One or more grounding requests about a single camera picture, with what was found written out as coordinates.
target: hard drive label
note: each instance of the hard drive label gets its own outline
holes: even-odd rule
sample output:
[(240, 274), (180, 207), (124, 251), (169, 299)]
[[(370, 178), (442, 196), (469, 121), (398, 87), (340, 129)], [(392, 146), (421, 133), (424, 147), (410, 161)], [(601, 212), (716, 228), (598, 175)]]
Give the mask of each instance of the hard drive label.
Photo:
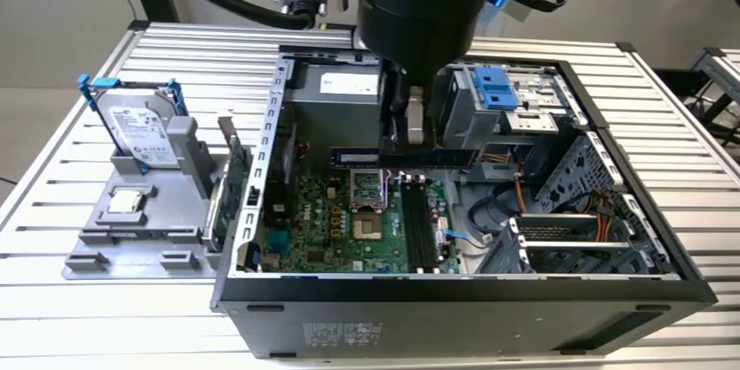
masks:
[(110, 107), (109, 113), (132, 156), (153, 168), (177, 167), (160, 115), (141, 107)]
[(320, 92), (376, 95), (378, 93), (378, 76), (376, 74), (325, 73), (321, 75)]

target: aluminum extrusion table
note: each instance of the aluminum extrusion table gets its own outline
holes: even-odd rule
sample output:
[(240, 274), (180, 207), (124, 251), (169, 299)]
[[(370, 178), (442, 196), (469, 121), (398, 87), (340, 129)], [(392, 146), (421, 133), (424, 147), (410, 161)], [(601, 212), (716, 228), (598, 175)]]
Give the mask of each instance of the aluminum extrusion table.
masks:
[(740, 103), (740, 49), (704, 50), (704, 55), (692, 70), (702, 71), (725, 92), (700, 117), (706, 126), (732, 102)]
[[(241, 141), (253, 144), (280, 43), (348, 48), (352, 37), (341, 30), (152, 24), (126, 32), (97, 76), (176, 77), (197, 137), (225, 153), (216, 111), (230, 109)], [(614, 44), (489, 38), (474, 41), (472, 54), (570, 62), (717, 293), (714, 307), (604, 358), (254, 360), (229, 319), (208, 309), (212, 281), (61, 277), (112, 170), (109, 137), (78, 101), (0, 209), (0, 367), (738, 368), (740, 172), (730, 158), (640, 56)]]

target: floor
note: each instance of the floor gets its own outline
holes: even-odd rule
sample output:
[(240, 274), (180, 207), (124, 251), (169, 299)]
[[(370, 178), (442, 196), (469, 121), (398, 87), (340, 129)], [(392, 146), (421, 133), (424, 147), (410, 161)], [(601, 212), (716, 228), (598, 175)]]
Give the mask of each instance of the floor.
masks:
[[(80, 93), (69, 88), (0, 88), (0, 176), (17, 181)], [(0, 181), (0, 204), (13, 186)]]

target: white label sticker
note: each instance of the white label sticker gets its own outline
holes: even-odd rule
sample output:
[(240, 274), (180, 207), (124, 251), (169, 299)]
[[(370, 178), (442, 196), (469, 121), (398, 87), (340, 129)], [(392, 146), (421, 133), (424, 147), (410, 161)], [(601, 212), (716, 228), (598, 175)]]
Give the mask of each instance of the white label sticker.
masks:
[(304, 322), (302, 335), (309, 347), (376, 347), (381, 322)]
[(338, 156), (338, 160), (342, 162), (377, 162), (378, 155), (362, 153), (342, 153)]
[(140, 107), (112, 107), (109, 113), (133, 157), (153, 168), (177, 166), (160, 115)]
[(326, 94), (365, 94), (378, 93), (378, 76), (374, 74), (325, 73), (321, 75), (318, 90)]

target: open computer tower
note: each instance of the open computer tower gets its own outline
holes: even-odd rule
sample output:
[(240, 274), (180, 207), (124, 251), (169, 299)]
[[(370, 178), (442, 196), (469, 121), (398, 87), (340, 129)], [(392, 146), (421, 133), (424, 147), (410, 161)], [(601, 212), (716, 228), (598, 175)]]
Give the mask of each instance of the open computer tower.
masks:
[(281, 49), (213, 292), (257, 358), (605, 354), (716, 302), (566, 62), (446, 66), (414, 156), (378, 74)]

